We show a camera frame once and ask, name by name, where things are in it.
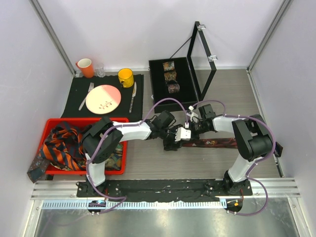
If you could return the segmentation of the dark red patterned tie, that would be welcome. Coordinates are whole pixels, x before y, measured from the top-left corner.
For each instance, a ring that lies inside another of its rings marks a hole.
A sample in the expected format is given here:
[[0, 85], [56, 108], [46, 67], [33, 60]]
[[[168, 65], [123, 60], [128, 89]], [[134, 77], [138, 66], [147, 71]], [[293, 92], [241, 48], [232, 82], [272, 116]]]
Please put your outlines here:
[[272, 140], [268, 136], [254, 136], [250, 140], [235, 138], [195, 139], [182, 141], [182, 147], [198, 148], [233, 148], [238, 149], [239, 154], [245, 160], [265, 157], [272, 150]]

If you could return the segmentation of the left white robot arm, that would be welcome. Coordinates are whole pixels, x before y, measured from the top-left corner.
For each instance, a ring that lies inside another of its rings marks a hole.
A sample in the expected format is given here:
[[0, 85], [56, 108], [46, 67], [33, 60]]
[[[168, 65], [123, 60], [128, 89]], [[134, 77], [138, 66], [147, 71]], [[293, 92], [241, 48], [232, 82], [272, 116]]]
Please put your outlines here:
[[100, 197], [105, 191], [105, 166], [121, 142], [160, 138], [165, 148], [177, 145], [187, 138], [186, 127], [171, 127], [174, 116], [164, 111], [153, 119], [139, 122], [114, 122], [104, 117], [96, 122], [83, 136], [82, 146], [86, 157], [88, 191]]

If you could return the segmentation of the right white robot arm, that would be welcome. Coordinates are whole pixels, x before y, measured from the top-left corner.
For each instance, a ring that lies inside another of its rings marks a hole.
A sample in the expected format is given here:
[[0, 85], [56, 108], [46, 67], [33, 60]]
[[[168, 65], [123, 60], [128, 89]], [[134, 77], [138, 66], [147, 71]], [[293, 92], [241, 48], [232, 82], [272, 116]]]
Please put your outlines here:
[[192, 135], [209, 131], [229, 132], [235, 136], [239, 155], [223, 178], [223, 189], [229, 195], [238, 194], [245, 186], [250, 172], [258, 163], [273, 155], [276, 140], [260, 115], [216, 115], [210, 104], [199, 107], [200, 120], [193, 116], [196, 105], [189, 106]]

